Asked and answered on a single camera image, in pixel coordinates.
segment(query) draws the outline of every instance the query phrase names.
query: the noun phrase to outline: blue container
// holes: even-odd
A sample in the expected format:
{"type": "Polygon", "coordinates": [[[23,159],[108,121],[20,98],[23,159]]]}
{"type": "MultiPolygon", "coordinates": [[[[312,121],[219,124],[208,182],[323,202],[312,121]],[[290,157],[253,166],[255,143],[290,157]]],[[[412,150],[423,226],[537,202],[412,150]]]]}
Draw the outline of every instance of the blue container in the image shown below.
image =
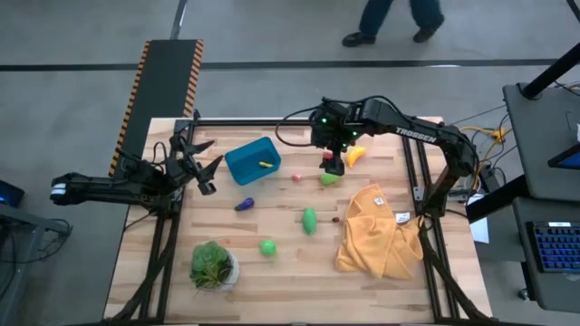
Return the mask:
{"type": "Polygon", "coordinates": [[[240,186],[247,185],[277,171],[281,161],[282,159],[269,137],[252,141],[239,149],[226,153],[227,167],[240,186]],[[260,162],[270,163],[272,167],[260,167],[260,162]]]}

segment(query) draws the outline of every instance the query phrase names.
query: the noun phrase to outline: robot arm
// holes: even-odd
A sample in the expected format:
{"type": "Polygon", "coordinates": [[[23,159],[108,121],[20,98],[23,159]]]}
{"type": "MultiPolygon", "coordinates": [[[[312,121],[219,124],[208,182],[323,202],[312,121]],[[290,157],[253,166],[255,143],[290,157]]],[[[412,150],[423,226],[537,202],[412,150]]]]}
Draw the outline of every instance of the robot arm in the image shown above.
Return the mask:
{"type": "Polygon", "coordinates": [[[363,134],[394,133],[438,146],[447,166],[425,194],[422,213],[431,217],[445,215],[447,194],[460,177],[472,174],[478,165],[473,145],[457,127],[402,114],[392,102],[383,99],[388,102],[374,98],[356,102],[323,99],[322,104],[314,109],[309,117],[311,143],[333,152],[332,158],[323,159],[321,168],[337,176],[344,174],[340,154],[363,134]]]}
{"type": "MultiPolygon", "coordinates": [[[[194,122],[192,120],[189,125],[189,139],[194,122]]],[[[87,177],[78,173],[67,173],[53,179],[51,200],[61,206],[85,201],[141,205],[150,212],[163,213],[171,208],[174,193],[193,178],[198,181],[202,195],[215,193],[216,187],[210,181],[223,156],[202,167],[193,155],[209,148],[213,141],[189,145],[180,135],[183,129],[185,128],[176,129],[169,139],[171,150],[163,162],[153,164],[118,149],[125,171],[124,178],[87,177]]]]}

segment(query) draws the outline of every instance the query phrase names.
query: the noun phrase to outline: keyboard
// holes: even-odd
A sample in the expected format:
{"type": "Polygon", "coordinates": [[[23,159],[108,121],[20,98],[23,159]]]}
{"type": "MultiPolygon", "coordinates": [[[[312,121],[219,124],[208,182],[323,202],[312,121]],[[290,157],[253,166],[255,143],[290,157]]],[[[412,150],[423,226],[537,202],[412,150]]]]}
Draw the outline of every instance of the keyboard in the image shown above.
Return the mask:
{"type": "Polygon", "coordinates": [[[528,222],[543,273],[580,273],[580,223],[528,222]]]}

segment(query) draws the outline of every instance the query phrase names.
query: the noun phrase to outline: succulent plant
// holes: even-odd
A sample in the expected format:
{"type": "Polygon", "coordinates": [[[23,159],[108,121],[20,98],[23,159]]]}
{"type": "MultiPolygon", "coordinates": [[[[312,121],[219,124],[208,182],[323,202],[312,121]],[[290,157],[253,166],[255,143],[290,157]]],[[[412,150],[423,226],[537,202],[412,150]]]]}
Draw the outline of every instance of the succulent plant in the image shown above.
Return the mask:
{"type": "Polygon", "coordinates": [[[232,264],[227,250],[215,241],[193,249],[189,278],[200,289],[217,289],[229,276],[232,264]]]}

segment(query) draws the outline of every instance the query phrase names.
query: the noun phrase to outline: wooden table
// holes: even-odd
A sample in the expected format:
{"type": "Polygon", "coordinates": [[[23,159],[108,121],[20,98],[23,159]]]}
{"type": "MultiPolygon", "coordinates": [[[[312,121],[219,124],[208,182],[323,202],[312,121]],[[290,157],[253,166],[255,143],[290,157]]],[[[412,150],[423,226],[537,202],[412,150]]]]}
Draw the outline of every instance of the wooden table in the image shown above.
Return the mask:
{"type": "MultiPolygon", "coordinates": [[[[153,145],[157,141],[164,141],[169,148],[174,121],[151,121],[143,154],[145,159],[152,159],[153,145]]],[[[307,127],[284,127],[281,134],[292,142],[309,141],[307,127]]],[[[367,273],[334,270],[342,226],[332,223],[331,219],[343,218],[350,197],[358,190],[379,183],[393,211],[412,213],[400,137],[383,135],[359,139],[357,145],[365,146],[368,154],[354,168],[346,168],[340,182],[331,186],[319,182],[322,151],[288,147],[277,140],[273,127],[198,127],[194,143],[212,139],[216,143],[196,159],[206,165],[218,155],[264,136],[274,141],[282,157],[282,167],[276,173],[241,187],[222,161],[214,180],[217,193],[202,196],[195,181],[188,185],[181,211],[166,322],[431,321],[422,263],[415,266],[416,276],[412,281],[374,279],[367,273]],[[295,183],[291,179],[294,173],[301,174],[302,181],[295,183]],[[246,197],[253,197],[256,206],[244,212],[234,211],[233,207],[246,197]],[[312,237],[305,235],[301,224],[307,206],[315,209],[319,220],[318,231],[312,237]],[[275,240],[276,257],[260,254],[258,244],[264,239],[275,240]],[[189,279],[193,247],[209,240],[225,246],[240,262],[241,274],[233,292],[199,292],[189,279]]],[[[440,149],[426,145],[426,150],[435,179],[445,161],[440,149]]],[[[418,160],[414,161],[416,170],[421,171],[418,160]]],[[[464,211],[462,206],[453,208],[464,211]]],[[[131,207],[127,223],[146,213],[141,207],[131,207]]],[[[441,223],[454,277],[478,308],[490,315],[468,221],[462,216],[448,214],[441,223]]],[[[105,317],[114,315],[145,277],[154,225],[155,217],[148,217],[124,234],[105,317]]],[[[449,315],[440,279],[438,284],[444,315],[449,315]]],[[[155,289],[153,298],[151,313],[157,305],[155,289]]]]}

